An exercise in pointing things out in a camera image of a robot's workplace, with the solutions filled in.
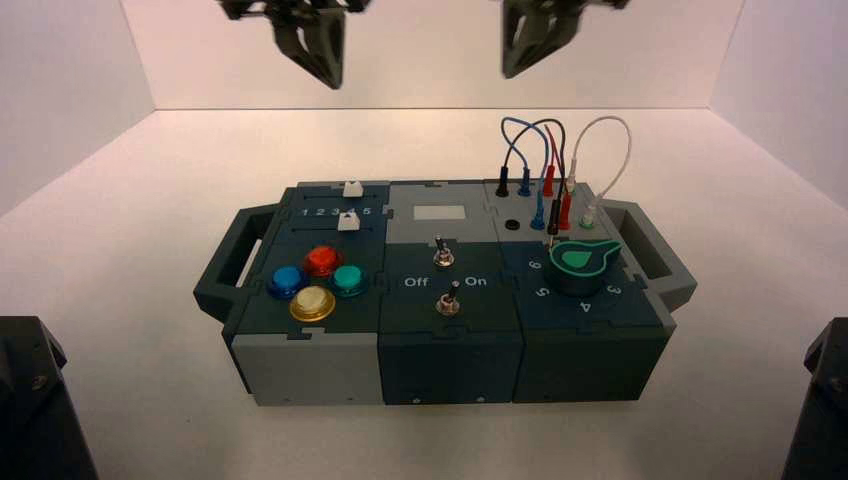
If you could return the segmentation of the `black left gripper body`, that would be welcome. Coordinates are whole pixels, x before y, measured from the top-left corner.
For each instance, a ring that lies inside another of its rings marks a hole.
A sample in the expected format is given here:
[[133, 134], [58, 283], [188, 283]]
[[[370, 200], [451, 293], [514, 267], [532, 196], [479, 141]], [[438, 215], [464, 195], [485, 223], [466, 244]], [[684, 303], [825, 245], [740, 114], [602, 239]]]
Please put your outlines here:
[[349, 1], [302, 1], [302, 0], [221, 0], [220, 7], [230, 20], [247, 16], [314, 16], [319, 10], [341, 9], [343, 13], [361, 13], [370, 4], [369, 0]]

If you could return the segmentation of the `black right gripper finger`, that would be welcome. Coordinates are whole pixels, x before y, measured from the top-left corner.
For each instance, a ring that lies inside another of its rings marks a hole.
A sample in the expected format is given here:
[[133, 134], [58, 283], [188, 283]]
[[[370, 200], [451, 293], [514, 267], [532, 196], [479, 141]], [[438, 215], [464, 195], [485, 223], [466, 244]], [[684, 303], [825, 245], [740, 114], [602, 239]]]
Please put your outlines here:
[[584, 1], [503, 1], [501, 69], [511, 79], [570, 43]]

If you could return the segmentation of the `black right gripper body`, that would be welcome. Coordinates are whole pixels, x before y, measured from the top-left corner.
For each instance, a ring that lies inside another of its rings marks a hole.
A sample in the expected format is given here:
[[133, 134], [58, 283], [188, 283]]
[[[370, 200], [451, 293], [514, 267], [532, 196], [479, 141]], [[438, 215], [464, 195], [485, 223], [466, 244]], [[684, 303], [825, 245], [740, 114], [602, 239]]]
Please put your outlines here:
[[589, 6], [601, 6], [614, 10], [625, 9], [630, 0], [506, 0], [502, 7], [537, 8], [542, 10], [584, 10]]

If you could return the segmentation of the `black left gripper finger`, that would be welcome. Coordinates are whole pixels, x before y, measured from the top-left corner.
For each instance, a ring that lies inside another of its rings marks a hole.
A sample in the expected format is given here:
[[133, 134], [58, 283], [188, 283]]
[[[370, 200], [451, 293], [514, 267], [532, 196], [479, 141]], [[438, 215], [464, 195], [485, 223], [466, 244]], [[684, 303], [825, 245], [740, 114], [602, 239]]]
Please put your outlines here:
[[327, 87], [343, 83], [345, 14], [342, 9], [292, 9], [273, 18], [281, 53]]

